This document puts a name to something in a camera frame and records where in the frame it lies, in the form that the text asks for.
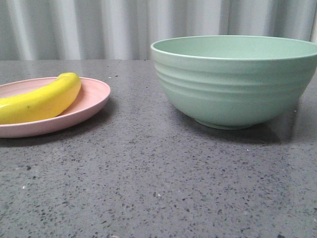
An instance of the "bowl base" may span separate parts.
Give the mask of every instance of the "bowl base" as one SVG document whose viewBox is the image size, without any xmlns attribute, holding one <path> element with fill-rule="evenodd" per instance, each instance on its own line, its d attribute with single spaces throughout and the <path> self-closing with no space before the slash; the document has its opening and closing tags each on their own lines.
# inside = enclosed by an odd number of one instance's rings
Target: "bowl base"
<svg viewBox="0 0 317 238">
<path fill-rule="evenodd" d="M 237 126 L 217 125 L 217 124 L 204 122 L 198 119 L 195 119 L 195 121 L 197 121 L 199 124 L 202 124 L 211 128 L 215 128 L 215 129 L 222 129 L 222 130 L 240 130 L 240 129 L 245 129 L 245 128 L 253 126 L 253 125 L 237 125 Z"/>
</svg>

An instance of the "curtain fold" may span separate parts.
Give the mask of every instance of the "curtain fold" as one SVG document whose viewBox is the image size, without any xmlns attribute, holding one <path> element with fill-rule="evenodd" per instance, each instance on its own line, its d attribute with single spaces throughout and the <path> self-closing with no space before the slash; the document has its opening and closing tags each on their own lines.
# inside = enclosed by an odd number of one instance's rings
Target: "curtain fold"
<svg viewBox="0 0 317 238">
<path fill-rule="evenodd" d="M 0 60 L 149 59 L 157 40 L 276 36 L 317 43 L 317 0 L 0 0 Z"/>
</svg>

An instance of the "countertop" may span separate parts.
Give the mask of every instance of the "countertop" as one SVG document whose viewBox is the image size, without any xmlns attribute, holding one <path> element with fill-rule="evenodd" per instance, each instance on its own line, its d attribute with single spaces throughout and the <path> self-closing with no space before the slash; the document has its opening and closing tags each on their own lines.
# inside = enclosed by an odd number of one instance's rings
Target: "countertop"
<svg viewBox="0 0 317 238">
<path fill-rule="evenodd" d="M 244 130 L 205 127 L 150 60 L 0 61 L 0 84 L 74 71 L 111 87 L 71 128 L 0 139 L 1 238 L 317 237 L 317 75 Z"/>
</svg>

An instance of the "bowl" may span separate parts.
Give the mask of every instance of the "bowl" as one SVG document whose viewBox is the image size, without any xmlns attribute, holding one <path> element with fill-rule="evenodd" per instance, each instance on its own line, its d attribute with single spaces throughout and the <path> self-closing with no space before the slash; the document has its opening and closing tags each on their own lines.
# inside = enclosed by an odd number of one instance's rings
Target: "bowl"
<svg viewBox="0 0 317 238">
<path fill-rule="evenodd" d="M 317 66 L 317 45 L 261 36 L 195 36 L 151 44 L 170 102 L 197 122 L 241 129 L 294 106 Z"/>
</svg>

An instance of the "bowl rim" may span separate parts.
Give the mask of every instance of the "bowl rim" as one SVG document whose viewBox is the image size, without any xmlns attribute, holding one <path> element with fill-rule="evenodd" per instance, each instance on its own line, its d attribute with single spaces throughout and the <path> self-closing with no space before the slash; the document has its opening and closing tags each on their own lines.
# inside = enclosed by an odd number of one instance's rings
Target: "bowl rim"
<svg viewBox="0 0 317 238">
<path fill-rule="evenodd" d="M 266 38 L 266 39 L 279 39 L 285 41 L 295 41 L 300 42 L 302 44 L 309 44 L 316 47 L 316 52 L 314 54 L 306 54 L 306 55 L 298 55 L 295 57 L 283 57 L 283 58 L 245 58 L 245 59 L 238 59 L 238 58 L 222 58 L 222 57 L 205 57 L 205 56 L 190 56 L 190 55 L 183 55 L 177 53 L 171 53 L 167 51 L 162 51 L 154 47 L 155 44 L 165 41 L 177 40 L 177 39 L 186 39 L 186 38 L 203 38 L 203 37 L 211 37 L 211 38 L 218 38 L 218 37 L 227 37 L 227 38 Z M 188 59 L 201 59 L 201 60 L 225 60 L 225 61 L 275 61 L 275 60 L 296 60 L 302 58 L 309 58 L 317 56 L 317 44 L 310 41 L 292 39 L 292 38 L 285 38 L 285 37 L 273 37 L 273 36 L 248 36 L 248 35 L 201 35 L 201 36 L 185 36 L 185 37 L 175 37 L 175 38 L 168 38 L 159 41 L 155 41 L 150 45 L 150 48 L 154 52 L 159 52 L 161 54 L 176 56 L 176 57 L 183 57 Z"/>
</svg>

